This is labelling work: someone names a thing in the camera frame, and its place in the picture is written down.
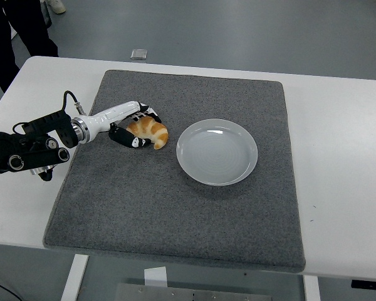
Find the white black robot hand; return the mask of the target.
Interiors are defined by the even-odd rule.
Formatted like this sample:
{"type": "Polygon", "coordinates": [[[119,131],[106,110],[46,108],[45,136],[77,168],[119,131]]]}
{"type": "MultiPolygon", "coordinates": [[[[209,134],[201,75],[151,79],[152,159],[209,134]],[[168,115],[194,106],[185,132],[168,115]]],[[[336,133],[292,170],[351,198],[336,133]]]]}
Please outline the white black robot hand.
{"type": "Polygon", "coordinates": [[[138,138],[116,125],[117,122],[127,118],[138,121],[143,117],[152,117],[156,122],[162,123],[157,113],[150,106],[136,101],[123,103],[95,115],[83,117],[86,142],[91,142],[100,132],[108,132],[111,140],[123,146],[129,148],[143,147],[148,144],[145,139],[138,138]]]}

